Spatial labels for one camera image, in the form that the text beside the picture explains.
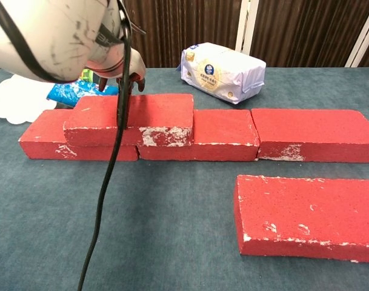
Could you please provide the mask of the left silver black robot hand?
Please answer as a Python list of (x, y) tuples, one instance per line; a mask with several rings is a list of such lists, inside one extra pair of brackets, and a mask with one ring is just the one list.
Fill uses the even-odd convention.
[[(87, 68), (105, 79), (122, 78), (125, 64), (124, 44), (112, 47), (97, 46), (95, 52), (87, 62)], [(129, 75), (131, 82), (138, 84), (138, 90), (145, 88), (145, 64), (141, 54), (130, 49)]]

